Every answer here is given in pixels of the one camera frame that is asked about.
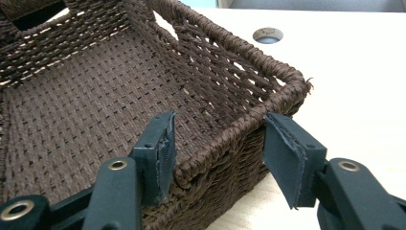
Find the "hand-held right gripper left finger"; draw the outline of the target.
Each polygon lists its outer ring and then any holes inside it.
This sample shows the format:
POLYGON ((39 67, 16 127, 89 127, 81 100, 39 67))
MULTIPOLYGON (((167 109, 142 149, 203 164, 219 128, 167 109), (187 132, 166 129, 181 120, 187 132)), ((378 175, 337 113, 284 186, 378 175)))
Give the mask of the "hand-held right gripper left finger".
POLYGON ((159 206, 169 200, 177 154, 174 119, 174 111, 154 116, 129 154, 143 181, 143 206, 159 206))

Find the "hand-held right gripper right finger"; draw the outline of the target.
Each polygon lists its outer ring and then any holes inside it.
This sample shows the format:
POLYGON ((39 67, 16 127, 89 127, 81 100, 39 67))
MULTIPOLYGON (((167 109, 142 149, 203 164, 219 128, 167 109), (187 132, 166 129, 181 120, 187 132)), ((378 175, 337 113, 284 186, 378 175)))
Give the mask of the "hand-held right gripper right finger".
POLYGON ((278 113, 264 117, 266 132, 262 161, 275 178, 290 209, 313 207, 314 177, 324 165, 327 148, 298 125, 278 113))

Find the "brown woven basket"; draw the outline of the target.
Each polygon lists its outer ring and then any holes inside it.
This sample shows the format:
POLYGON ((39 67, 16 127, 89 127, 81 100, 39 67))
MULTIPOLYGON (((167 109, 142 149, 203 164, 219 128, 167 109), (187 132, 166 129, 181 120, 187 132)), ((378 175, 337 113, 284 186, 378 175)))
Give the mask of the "brown woven basket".
POLYGON ((175 112, 169 200, 146 230, 205 230, 266 175, 264 118, 302 73, 178 0, 0 0, 0 204, 88 188, 175 112))

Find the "grey round table grommet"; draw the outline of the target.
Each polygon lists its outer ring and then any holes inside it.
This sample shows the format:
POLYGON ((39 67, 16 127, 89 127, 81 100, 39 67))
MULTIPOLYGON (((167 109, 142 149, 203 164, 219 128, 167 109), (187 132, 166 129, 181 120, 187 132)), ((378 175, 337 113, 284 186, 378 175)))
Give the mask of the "grey round table grommet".
POLYGON ((276 28, 260 28, 253 32, 253 39, 261 44, 274 44, 283 39, 283 32, 276 28))

